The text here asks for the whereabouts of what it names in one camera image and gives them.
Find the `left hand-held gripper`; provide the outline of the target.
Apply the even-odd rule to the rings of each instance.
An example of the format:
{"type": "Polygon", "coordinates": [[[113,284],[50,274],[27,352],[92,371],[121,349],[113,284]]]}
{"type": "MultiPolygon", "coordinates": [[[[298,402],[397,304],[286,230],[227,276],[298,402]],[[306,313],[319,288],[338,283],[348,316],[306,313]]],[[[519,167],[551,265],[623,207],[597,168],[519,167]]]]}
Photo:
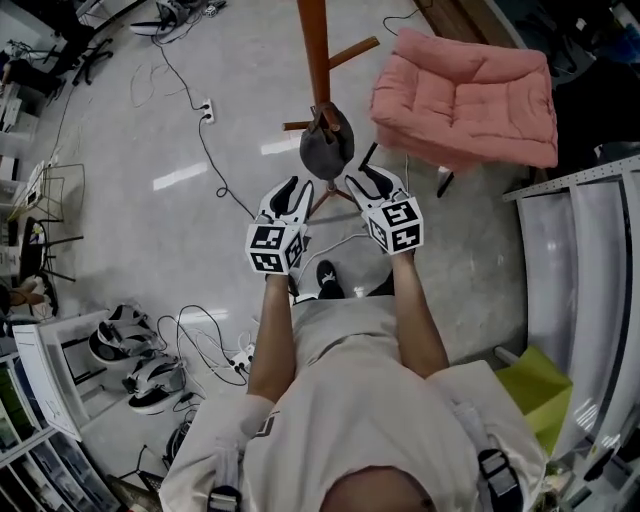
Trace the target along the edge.
{"type": "Polygon", "coordinates": [[[314,197],[308,180],[292,210],[289,200],[299,178],[290,177],[272,188],[260,201],[258,216],[248,226],[245,253],[254,272],[289,275],[306,251],[304,237],[314,197]]]}

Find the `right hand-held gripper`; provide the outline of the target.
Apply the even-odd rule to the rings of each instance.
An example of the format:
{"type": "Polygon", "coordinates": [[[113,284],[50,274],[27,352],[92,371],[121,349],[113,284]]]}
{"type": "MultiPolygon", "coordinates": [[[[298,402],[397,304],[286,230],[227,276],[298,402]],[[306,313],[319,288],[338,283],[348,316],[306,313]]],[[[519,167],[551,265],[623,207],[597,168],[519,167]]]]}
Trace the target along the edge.
{"type": "Polygon", "coordinates": [[[377,165],[363,164],[359,170],[374,183],[376,195],[370,195],[352,175],[346,175],[344,180],[370,237],[389,255],[422,246],[424,219],[416,198],[409,195],[403,181],[377,165]]]}

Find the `grey cloth garment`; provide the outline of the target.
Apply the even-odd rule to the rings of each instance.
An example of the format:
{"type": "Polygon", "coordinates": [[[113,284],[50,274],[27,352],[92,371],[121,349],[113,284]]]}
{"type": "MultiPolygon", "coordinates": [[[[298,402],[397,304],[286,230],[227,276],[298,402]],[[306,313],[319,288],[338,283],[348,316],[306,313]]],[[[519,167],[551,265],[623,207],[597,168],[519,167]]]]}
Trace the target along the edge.
{"type": "Polygon", "coordinates": [[[355,138],[351,124],[332,102],[315,109],[314,119],[302,133],[299,153],[304,166],[318,179],[334,180],[342,174],[355,153],[355,138]],[[340,129],[333,131],[324,114],[333,113],[340,129]]]}

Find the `wooden coat rack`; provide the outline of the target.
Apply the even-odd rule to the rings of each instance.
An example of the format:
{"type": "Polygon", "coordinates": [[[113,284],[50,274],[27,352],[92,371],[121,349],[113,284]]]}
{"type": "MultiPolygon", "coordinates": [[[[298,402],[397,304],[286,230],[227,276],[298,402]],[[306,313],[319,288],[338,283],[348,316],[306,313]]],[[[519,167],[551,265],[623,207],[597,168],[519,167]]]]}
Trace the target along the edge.
{"type": "MultiPolygon", "coordinates": [[[[369,37],[331,56],[328,46],[326,0],[296,1],[314,99],[314,103],[311,106],[311,113],[314,119],[315,109],[318,105],[325,102],[332,102],[331,70],[377,47],[379,40],[375,37],[369,37]]],[[[326,112],[324,116],[331,130],[338,131],[340,129],[336,116],[333,113],[326,112]]],[[[286,122],[282,125],[282,129],[285,131],[300,130],[303,133],[312,120],[286,122]]],[[[321,180],[325,183],[325,191],[311,207],[311,213],[315,213],[332,197],[340,197],[347,201],[354,202],[350,194],[340,190],[336,185],[337,178],[330,181],[321,180]]]]}

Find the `person's right forearm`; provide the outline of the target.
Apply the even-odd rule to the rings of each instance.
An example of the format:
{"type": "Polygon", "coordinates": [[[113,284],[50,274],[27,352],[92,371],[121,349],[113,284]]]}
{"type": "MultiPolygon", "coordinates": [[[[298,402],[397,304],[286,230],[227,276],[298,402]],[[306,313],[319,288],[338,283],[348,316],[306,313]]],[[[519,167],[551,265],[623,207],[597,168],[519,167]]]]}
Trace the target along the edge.
{"type": "Polygon", "coordinates": [[[449,367],[440,333],[428,307],[414,257],[407,251],[391,257],[397,324],[402,364],[428,378],[449,367]]]}

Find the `person's left forearm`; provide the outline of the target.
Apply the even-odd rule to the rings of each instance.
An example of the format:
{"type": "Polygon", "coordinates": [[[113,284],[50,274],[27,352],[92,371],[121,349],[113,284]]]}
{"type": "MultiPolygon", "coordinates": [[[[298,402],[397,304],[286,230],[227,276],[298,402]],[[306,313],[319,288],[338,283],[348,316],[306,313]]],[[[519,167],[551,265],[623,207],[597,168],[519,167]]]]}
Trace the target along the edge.
{"type": "Polygon", "coordinates": [[[295,371],[288,277],[268,275],[248,393],[277,403],[293,382],[295,371]]]}

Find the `person's black shoe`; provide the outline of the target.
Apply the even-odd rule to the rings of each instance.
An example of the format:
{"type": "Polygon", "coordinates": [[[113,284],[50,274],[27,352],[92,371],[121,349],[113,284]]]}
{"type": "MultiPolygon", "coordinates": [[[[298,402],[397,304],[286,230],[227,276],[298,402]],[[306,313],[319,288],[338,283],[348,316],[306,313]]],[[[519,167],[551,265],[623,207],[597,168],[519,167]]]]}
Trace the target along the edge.
{"type": "Polygon", "coordinates": [[[319,300],[344,299],[345,293],[338,282],[336,267],[329,260],[322,260],[316,267],[316,278],[320,292],[319,300]]]}

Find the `person's light trousers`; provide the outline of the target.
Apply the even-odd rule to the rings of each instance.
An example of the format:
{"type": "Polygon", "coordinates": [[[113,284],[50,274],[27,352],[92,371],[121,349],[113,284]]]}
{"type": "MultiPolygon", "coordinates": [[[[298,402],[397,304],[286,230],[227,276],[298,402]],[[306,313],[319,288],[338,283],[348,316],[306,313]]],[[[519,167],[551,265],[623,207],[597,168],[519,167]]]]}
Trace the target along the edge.
{"type": "Polygon", "coordinates": [[[340,347],[400,359],[393,296],[307,300],[292,307],[292,328],[298,370],[340,347]]]}

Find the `wooden step platform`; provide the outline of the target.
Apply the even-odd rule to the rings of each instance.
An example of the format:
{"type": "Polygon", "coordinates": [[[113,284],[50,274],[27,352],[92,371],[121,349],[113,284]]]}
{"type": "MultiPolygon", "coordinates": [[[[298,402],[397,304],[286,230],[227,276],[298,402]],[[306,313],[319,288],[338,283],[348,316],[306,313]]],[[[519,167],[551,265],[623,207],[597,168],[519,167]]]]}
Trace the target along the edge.
{"type": "Polygon", "coordinates": [[[495,0],[412,0],[436,36],[520,48],[523,38],[495,0]]]}

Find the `white black wearable rig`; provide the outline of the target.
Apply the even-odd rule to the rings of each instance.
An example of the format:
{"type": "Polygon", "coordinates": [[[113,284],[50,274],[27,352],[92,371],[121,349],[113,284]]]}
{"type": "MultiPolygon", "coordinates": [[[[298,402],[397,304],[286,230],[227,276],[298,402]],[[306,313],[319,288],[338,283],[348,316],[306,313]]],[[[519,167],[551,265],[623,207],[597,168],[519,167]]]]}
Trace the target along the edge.
{"type": "Polygon", "coordinates": [[[101,363],[115,364],[146,356],[160,348],[148,316],[128,304],[120,304],[99,322],[89,337],[89,349],[101,363]]]}
{"type": "Polygon", "coordinates": [[[130,395],[128,405],[132,411],[141,415],[161,414],[183,396],[186,388],[183,363],[168,355],[140,358],[122,385],[130,395]]]}
{"type": "Polygon", "coordinates": [[[131,32],[141,36],[162,36],[182,25],[189,11],[178,0],[155,0],[159,18],[155,21],[137,22],[129,26],[131,32]]]}

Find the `white metal shelf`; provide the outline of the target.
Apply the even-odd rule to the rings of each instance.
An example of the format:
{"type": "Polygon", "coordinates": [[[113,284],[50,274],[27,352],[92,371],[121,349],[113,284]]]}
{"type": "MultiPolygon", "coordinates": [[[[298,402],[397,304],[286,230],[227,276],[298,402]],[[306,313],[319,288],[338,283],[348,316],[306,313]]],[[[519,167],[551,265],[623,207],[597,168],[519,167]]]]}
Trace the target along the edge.
{"type": "Polygon", "coordinates": [[[573,383],[556,457],[605,465],[640,403],[640,155],[503,195],[519,215],[528,341],[573,383]]]}

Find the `person's white shirt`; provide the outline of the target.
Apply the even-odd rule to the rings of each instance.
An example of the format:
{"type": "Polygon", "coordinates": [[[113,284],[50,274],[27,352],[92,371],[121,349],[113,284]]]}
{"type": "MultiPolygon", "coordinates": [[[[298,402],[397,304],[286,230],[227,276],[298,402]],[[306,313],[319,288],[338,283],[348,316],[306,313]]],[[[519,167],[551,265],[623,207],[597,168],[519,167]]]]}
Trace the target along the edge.
{"type": "Polygon", "coordinates": [[[390,467],[419,483],[437,512],[481,512],[486,448],[506,457],[531,506],[546,455],[487,363],[424,379],[369,349],[336,348],[277,403],[205,401],[160,500],[164,512],[206,512],[213,490],[231,486],[242,512],[318,512],[340,478],[390,467]]]}

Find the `black office chair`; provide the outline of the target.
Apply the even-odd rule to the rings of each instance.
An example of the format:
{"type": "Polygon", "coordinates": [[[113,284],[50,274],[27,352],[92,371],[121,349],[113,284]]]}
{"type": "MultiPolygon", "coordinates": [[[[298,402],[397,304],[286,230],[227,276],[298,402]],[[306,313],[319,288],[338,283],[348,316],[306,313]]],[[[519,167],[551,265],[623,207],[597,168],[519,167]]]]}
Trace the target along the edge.
{"type": "Polygon", "coordinates": [[[54,0],[52,16],[55,22],[53,26],[55,33],[60,35],[66,43],[57,55],[57,61],[51,73],[60,76],[75,69],[76,74],[71,81],[72,85],[78,86],[81,79],[84,79],[86,85],[91,85],[91,69],[99,62],[114,56],[114,53],[107,49],[113,40],[106,38],[93,45],[92,40],[97,30],[79,21],[72,0],[54,0]]]}

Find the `green bag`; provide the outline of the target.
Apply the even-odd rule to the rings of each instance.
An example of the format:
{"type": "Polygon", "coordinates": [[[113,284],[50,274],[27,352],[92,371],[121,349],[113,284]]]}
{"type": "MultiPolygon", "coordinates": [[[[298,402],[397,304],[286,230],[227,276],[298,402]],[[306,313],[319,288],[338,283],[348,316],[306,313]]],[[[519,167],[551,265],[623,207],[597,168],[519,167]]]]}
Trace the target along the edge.
{"type": "Polygon", "coordinates": [[[572,381],[535,346],[528,346],[513,364],[497,370],[496,376],[551,456],[570,404],[572,381]]]}

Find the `white cabinet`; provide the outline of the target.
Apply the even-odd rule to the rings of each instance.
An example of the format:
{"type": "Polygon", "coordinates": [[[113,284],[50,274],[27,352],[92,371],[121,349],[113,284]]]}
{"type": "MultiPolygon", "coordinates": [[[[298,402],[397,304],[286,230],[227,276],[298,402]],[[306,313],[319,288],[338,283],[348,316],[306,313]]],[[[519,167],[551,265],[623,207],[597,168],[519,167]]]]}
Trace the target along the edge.
{"type": "Polygon", "coordinates": [[[107,312],[16,325],[13,334],[31,390],[49,426],[82,440],[83,431],[113,402],[106,368],[89,341],[107,312]]]}

